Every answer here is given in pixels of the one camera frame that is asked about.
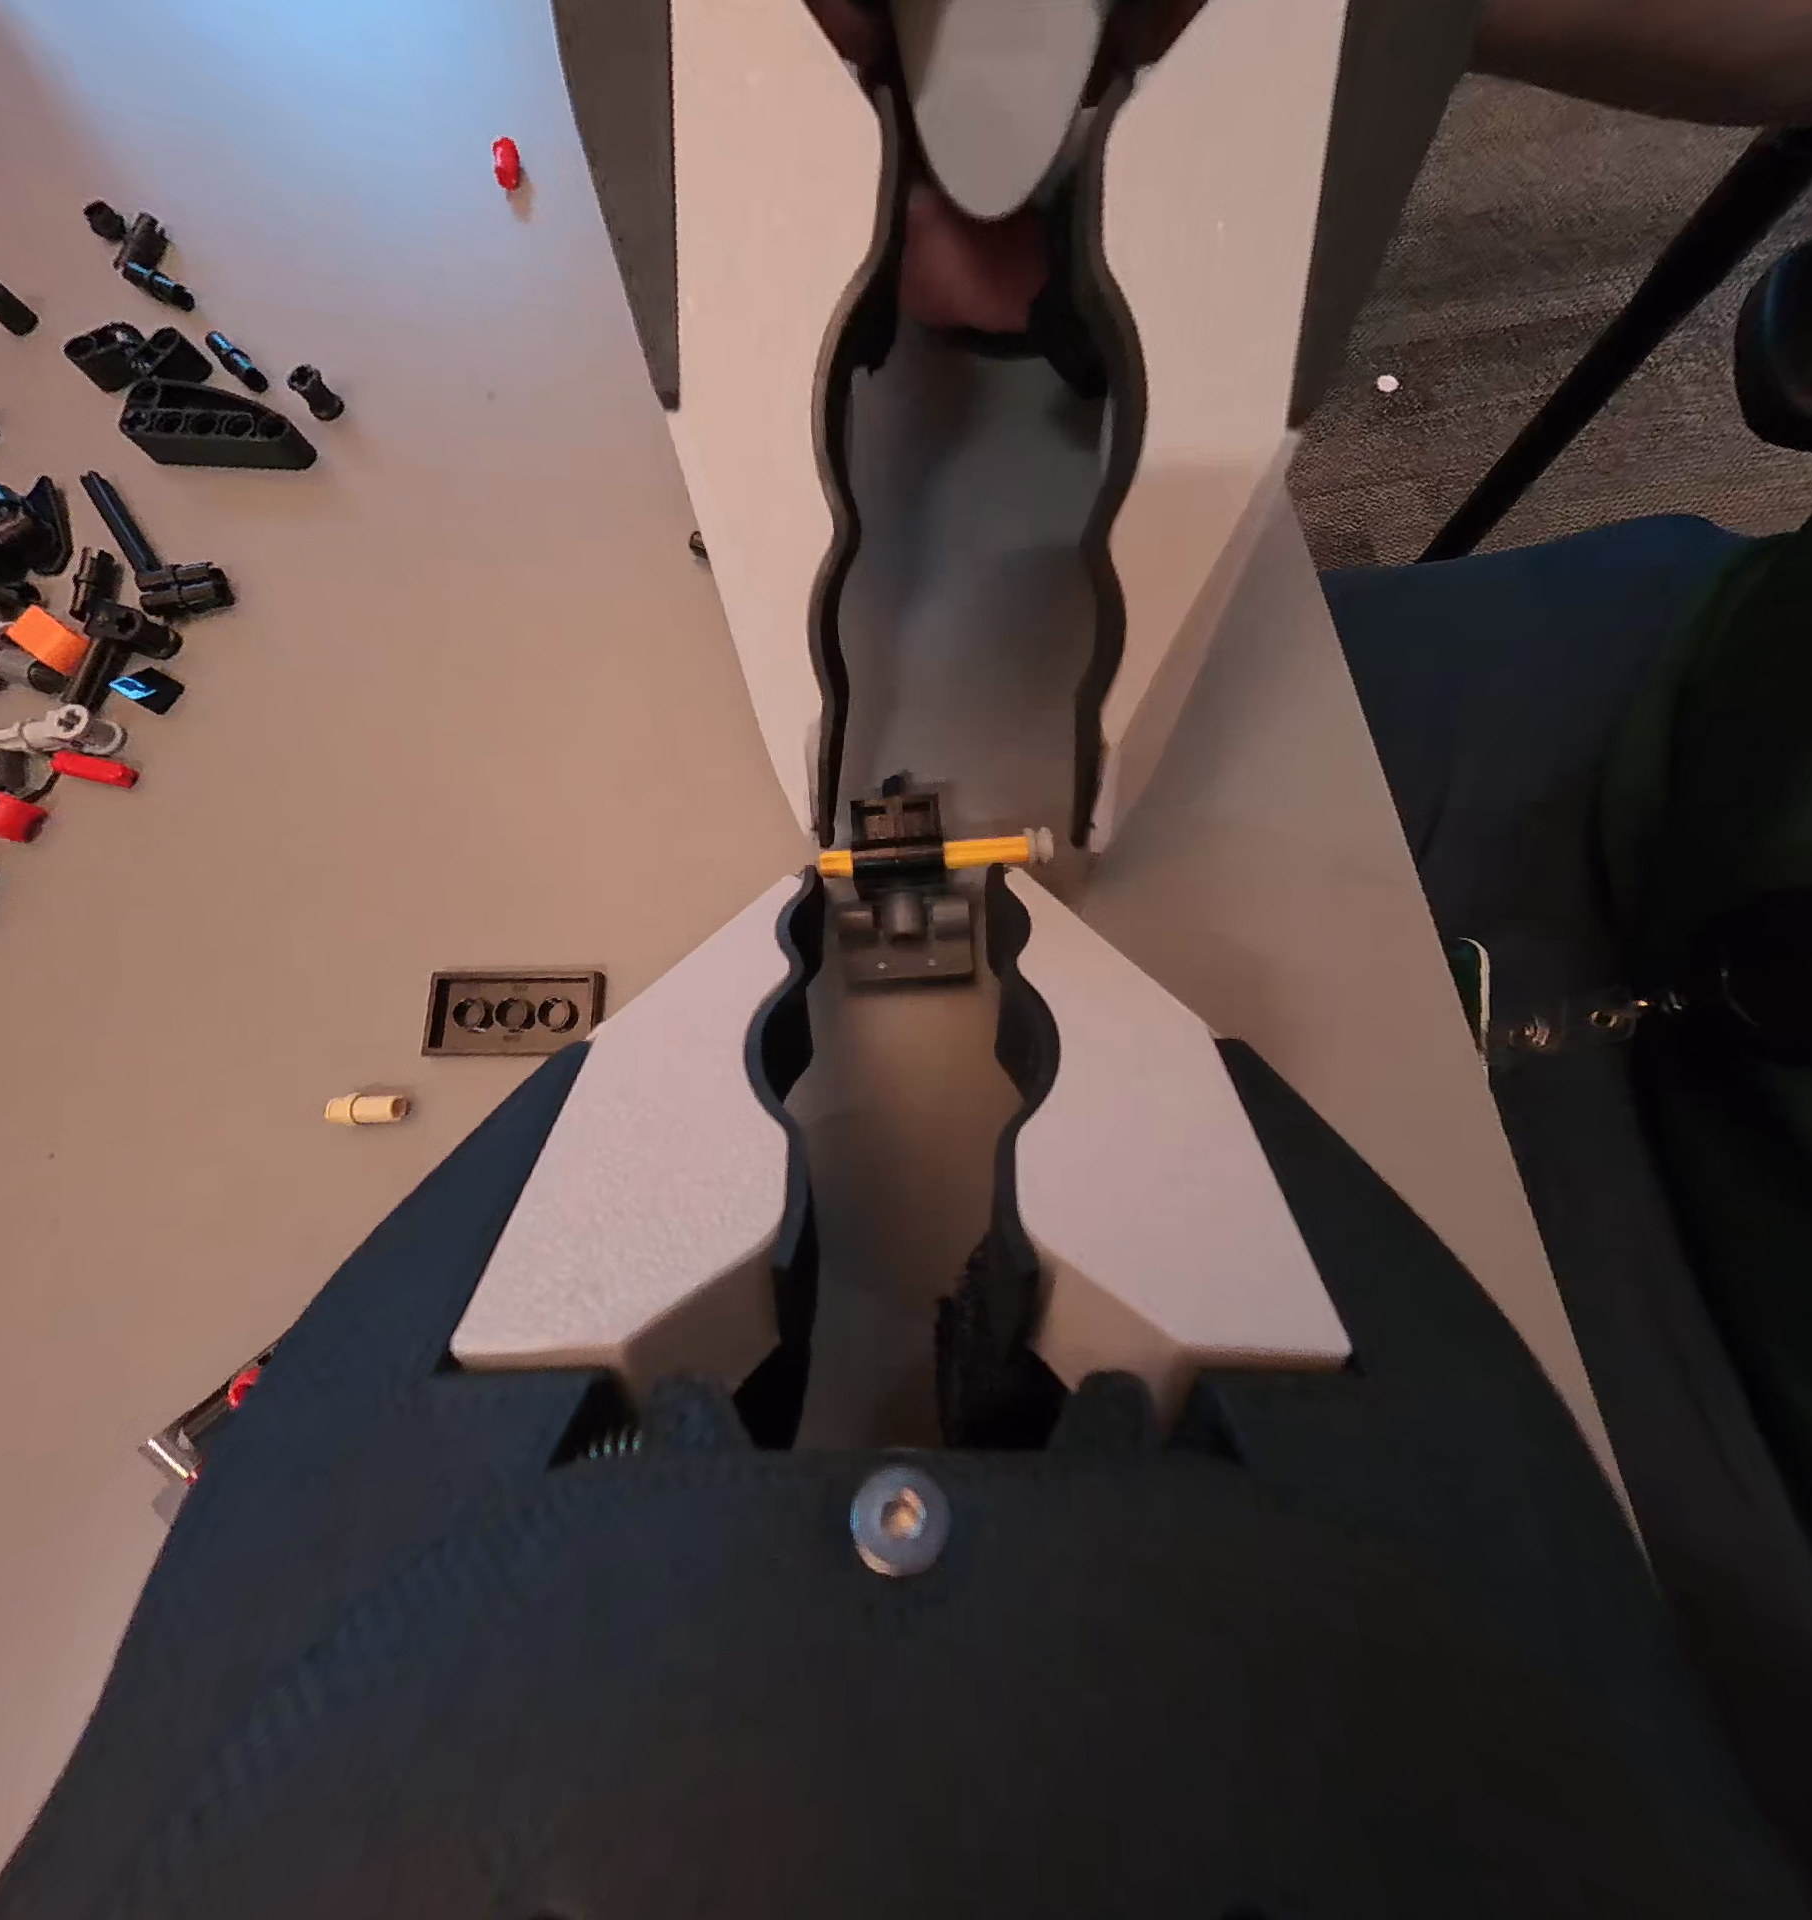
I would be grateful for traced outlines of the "black badge reel with clip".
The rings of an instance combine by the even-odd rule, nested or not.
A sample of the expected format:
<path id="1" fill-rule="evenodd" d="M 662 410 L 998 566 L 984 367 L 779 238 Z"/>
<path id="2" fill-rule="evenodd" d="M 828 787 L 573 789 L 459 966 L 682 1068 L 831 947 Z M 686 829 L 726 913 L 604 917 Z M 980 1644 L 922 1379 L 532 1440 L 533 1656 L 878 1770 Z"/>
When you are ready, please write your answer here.
<path id="1" fill-rule="evenodd" d="M 1469 1021 L 1489 1064 L 1632 1045 L 1679 1024 L 1784 1068 L 1812 1070 L 1812 887 L 1772 889 L 1716 913 L 1675 965 L 1504 1018 L 1479 972 Z"/>

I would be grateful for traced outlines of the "black table leg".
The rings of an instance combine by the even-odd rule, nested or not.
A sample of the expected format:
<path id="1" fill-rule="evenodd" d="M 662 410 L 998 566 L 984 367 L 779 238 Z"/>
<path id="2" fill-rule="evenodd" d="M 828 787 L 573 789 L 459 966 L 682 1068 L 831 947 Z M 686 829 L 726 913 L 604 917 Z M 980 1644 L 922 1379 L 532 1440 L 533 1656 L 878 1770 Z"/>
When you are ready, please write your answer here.
<path id="1" fill-rule="evenodd" d="M 1494 468 L 1422 549 L 1456 562 L 1486 539 L 1598 420 L 1645 360 L 1746 260 L 1812 188 L 1812 127 L 1758 132 L 1676 228 Z"/>

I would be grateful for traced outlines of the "person in green top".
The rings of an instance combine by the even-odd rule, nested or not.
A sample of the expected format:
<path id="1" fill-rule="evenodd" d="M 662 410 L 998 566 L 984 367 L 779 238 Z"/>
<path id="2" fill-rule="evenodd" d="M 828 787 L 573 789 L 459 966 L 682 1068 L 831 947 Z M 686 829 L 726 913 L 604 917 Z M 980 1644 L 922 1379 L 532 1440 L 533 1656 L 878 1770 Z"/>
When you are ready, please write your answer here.
<path id="1" fill-rule="evenodd" d="M 1666 516 L 1324 573 L 1434 919 L 1489 947 L 1499 1015 L 1629 974 L 1603 887 L 1604 770 L 1651 668 L 1752 539 Z M 1687 1257 L 1632 1045 L 1491 1064 L 1491 1082 L 1687 1660 L 1812 1895 L 1812 1543 Z"/>

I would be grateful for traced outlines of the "lego assembly with yellow axle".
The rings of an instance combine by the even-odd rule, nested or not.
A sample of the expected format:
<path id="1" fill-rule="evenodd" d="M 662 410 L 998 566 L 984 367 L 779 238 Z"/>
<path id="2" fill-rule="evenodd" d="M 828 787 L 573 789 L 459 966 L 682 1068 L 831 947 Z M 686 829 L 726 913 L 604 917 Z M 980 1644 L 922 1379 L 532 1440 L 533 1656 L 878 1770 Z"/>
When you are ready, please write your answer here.
<path id="1" fill-rule="evenodd" d="M 821 852 L 845 984 L 961 984 L 974 977 L 974 900 L 963 875 L 1037 867 L 1055 858 L 1055 831 L 950 837 L 941 791 L 907 772 L 846 808 L 846 842 Z"/>

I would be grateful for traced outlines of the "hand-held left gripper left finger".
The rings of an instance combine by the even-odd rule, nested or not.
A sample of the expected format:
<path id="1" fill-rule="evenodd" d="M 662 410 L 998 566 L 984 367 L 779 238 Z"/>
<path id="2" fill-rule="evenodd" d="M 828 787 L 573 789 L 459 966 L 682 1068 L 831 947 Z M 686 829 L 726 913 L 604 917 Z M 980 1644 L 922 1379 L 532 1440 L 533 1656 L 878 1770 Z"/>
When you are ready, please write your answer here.
<path id="1" fill-rule="evenodd" d="M 462 1314 L 465 1370 L 605 1370 L 643 1398 L 719 1379 L 801 1411 L 819 1311 L 793 1088 L 825 887 L 782 877 L 608 1018 Z"/>

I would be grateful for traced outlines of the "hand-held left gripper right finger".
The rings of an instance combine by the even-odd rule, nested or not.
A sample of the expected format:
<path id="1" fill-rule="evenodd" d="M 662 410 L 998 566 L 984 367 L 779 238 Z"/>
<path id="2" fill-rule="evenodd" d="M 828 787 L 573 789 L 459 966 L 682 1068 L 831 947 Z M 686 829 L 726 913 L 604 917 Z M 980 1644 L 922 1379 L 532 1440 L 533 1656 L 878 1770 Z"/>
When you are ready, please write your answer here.
<path id="1" fill-rule="evenodd" d="M 1207 1021 L 1036 877 L 988 883 L 1020 1339 L 1065 1384 L 1342 1370 L 1351 1335 Z"/>

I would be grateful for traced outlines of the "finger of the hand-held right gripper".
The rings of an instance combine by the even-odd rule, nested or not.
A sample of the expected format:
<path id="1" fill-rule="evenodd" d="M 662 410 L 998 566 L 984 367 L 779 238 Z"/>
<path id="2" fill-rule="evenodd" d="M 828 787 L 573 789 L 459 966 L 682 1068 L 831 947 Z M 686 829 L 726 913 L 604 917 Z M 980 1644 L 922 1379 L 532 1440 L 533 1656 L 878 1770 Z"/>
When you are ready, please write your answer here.
<path id="1" fill-rule="evenodd" d="M 769 764 L 828 845 L 856 547 L 831 402 L 895 233 L 904 91 L 863 87 L 808 5 L 675 3 L 671 53 L 671 434 Z"/>
<path id="2" fill-rule="evenodd" d="M 1164 753 L 1273 489 L 1346 5 L 1212 3 L 1112 80 L 1086 135 L 1074 293 L 1111 413 L 1080 555 L 1077 847 L 1103 852 Z"/>

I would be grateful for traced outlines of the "person's green shirt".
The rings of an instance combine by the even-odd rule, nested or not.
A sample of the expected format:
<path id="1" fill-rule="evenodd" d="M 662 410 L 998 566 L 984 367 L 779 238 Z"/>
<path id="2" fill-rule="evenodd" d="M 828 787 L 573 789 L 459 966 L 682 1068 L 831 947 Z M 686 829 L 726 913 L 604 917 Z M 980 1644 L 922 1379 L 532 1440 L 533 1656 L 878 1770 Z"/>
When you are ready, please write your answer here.
<path id="1" fill-rule="evenodd" d="M 1812 513 L 1717 573 L 1633 696 L 1598 847 L 1632 972 L 1710 917 L 1812 887 Z M 1687 1257 L 1812 1543 L 1812 1070 L 1690 1040 L 1632 1045 Z"/>

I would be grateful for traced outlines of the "pile of lego pieces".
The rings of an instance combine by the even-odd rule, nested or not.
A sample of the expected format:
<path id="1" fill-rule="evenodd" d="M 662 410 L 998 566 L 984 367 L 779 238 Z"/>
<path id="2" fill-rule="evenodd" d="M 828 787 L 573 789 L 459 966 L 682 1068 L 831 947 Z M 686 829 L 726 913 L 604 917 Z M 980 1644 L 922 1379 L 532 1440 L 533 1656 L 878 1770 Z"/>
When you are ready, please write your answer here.
<path id="1" fill-rule="evenodd" d="M 67 337 L 60 356 L 118 402 L 118 434 L 162 468 L 317 463 L 308 437 L 270 406 L 270 373 L 215 328 L 107 321 Z M 21 715 L 0 718 L 0 847 L 33 845 L 65 783 L 137 787 L 124 713 L 171 713 L 185 627 L 240 606 L 221 563 L 165 557 L 101 469 L 85 469 L 77 486 L 101 544 L 77 544 L 57 477 L 0 483 L 0 696 L 33 696 Z"/>

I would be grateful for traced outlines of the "dark lego plate with holes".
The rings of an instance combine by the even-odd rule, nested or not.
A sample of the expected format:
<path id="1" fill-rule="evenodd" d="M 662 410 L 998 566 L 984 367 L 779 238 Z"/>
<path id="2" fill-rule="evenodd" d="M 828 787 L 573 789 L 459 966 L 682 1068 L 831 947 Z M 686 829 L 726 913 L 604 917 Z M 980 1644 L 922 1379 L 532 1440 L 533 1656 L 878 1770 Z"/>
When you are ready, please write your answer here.
<path id="1" fill-rule="evenodd" d="M 588 1042 L 604 970 L 441 970 L 430 977 L 423 1058 L 546 1058 Z"/>

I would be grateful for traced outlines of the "person's right forearm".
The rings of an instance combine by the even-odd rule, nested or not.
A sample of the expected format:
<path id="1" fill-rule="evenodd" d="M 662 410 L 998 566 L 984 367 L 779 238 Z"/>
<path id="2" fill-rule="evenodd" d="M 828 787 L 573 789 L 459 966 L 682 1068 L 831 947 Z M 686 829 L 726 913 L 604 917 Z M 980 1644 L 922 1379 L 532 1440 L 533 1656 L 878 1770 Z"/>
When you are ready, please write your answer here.
<path id="1" fill-rule="evenodd" d="M 1714 127 L 1812 127 L 1812 3 L 1486 3 L 1469 70 Z"/>

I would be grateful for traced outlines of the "person's right hand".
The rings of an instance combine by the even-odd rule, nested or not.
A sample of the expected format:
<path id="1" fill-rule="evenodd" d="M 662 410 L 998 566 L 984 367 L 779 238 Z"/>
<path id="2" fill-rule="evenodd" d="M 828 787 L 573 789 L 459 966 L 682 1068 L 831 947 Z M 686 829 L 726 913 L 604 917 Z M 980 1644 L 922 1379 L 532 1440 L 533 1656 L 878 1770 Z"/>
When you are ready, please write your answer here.
<path id="1" fill-rule="evenodd" d="M 1013 337 L 1027 331 L 1048 273 L 1045 222 L 1033 208 L 983 222 L 928 180 L 913 182 L 897 301 L 914 323 Z"/>

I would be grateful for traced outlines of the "black office chair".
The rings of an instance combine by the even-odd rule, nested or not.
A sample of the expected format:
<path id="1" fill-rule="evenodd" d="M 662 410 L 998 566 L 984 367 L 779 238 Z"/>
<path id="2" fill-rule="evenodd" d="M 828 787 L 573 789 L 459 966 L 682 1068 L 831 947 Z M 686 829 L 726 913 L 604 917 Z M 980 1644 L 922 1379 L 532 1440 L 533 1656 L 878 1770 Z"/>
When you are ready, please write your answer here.
<path id="1" fill-rule="evenodd" d="M 1812 454 L 1812 238 L 1779 255 L 1742 301 L 1734 397 L 1758 442 Z"/>

